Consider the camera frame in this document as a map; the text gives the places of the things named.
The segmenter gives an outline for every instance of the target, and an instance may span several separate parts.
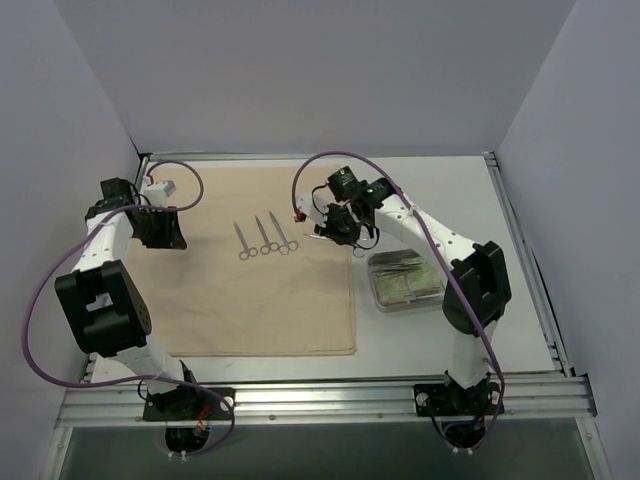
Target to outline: glass panel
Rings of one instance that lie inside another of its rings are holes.
[[[161,453],[163,432],[75,429],[62,478],[593,478],[573,420],[502,421],[471,457],[428,423],[238,427],[185,464]]]

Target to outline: metal rail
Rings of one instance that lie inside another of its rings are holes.
[[[236,389],[238,425],[422,422],[412,386],[442,378],[398,381],[229,385]],[[589,383],[557,374],[507,376],[502,418],[580,418],[595,413]],[[157,427],[141,419],[143,402],[134,385],[69,390],[59,427]],[[170,422],[190,426],[193,421]]]

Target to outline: aluminum frame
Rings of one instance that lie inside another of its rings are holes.
[[[484,152],[496,195],[509,233],[523,268],[536,313],[548,342],[555,372],[507,375],[506,412],[501,420],[523,418],[575,418],[587,458],[596,479],[611,478],[606,455],[593,417],[595,403],[588,378],[575,377],[562,343],[544,283],[527,245],[522,228],[511,207],[493,152]],[[148,162],[180,159],[267,160],[298,159],[304,155],[251,154],[152,154],[142,159],[136,185]],[[95,356],[90,358],[85,381],[90,381]],[[415,415],[412,386],[441,382],[441,377],[405,379],[357,379],[329,382],[283,382],[232,385],[236,393],[236,418],[239,425],[318,424],[369,422],[421,422],[429,419]],[[54,439],[41,478],[58,478],[64,463],[73,428],[83,427],[158,427],[143,422],[143,405],[135,385],[96,390],[68,390],[61,406]],[[192,422],[170,422],[185,426]]]

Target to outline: robotic arm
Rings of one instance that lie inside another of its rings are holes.
[[[349,167],[344,167],[327,179],[326,186],[336,203],[325,202],[314,193],[317,189],[299,195],[296,198],[297,221],[309,218],[315,223],[316,234],[330,238],[338,245],[354,245],[363,227],[369,232],[378,229],[435,262],[435,255],[416,219],[420,216],[485,334],[491,339],[497,321],[511,299],[504,254],[498,245],[474,243],[427,215],[410,200],[411,209],[408,210],[385,178],[372,183],[358,181]],[[487,392],[494,391],[488,383],[486,349],[450,284],[447,284],[442,308],[455,329],[447,371],[451,386],[443,401],[448,403],[446,410],[450,414],[470,413],[478,398],[486,399]]]
[[[85,217],[88,233],[95,236],[85,246],[71,273],[56,278],[55,291],[80,349],[97,352],[117,360],[136,375],[163,377],[195,384],[184,363],[167,353],[151,334],[147,306],[122,260],[130,239],[138,239],[147,248],[187,248],[180,232],[175,210],[167,207],[175,191],[172,181],[154,183],[143,178],[144,195],[127,180],[113,178],[100,184],[103,199],[89,208]],[[137,205],[142,198],[149,208],[136,207],[113,215],[114,210]],[[202,409],[209,404],[207,395],[188,385],[147,380],[143,419],[170,421],[202,419]],[[212,389],[220,394],[221,389]],[[233,401],[230,389],[222,395]],[[209,418],[226,420],[230,413],[213,405]],[[199,450],[209,433],[202,428],[167,428],[165,441],[172,451]]]
[[[173,182],[148,185],[145,197],[157,206],[167,206],[175,191]],[[88,234],[102,224],[109,212],[133,205],[127,180],[101,182],[103,200],[85,217]],[[55,290],[73,335],[85,353],[97,352],[129,367],[137,375],[185,380],[181,363],[171,357],[151,335],[149,312],[122,260],[131,238],[148,248],[186,249],[176,212],[135,210],[122,212],[102,225],[85,247],[70,274],[58,277]],[[176,389],[175,385],[149,381],[151,396]]]

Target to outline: white robotic arm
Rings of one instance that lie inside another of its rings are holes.
[[[154,206],[168,206],[173,182],[143,180],[144,197]],[[152,248],[186,248],[177,216],[152,209],[122,212],[105,219],[113,210],[136,199],[128,181],[101,183],[104,199],[89,209],[87,235],[101,226],[86,245],[70,274],[56,279],[56,293],[80,348],[117,360],[136,375],[185,380],[184,365],[169,355],[151,335],[147,307],[122,261],[132,238]],[[147,382],[148,394],[161,395],[178,387]]]
[[[373,227],[394,236],[437,265],[416,219],[420,216],[449,270],[466,288],[474,310],[483,319],[484,332],[491,340],[497,319],[511,298],[504,256],[497,245],[492,242],[485,246],[477,245],[427,215],[410,199],[411,210],[408,210],[384,179],[373,183],[359,182],[345,167],[329,177],[327,186],[337,202],[347,203],[328,203],[313,192],[299,195],[296,198],[298,220],[309,218],[316,224],[317,234],[338,244],[353,245],[362,227]],[[447,375],[462,390],[473,389],[486,382],[489,373],[486,349],[450,288],[445,294],[443,310],[455,328]]]

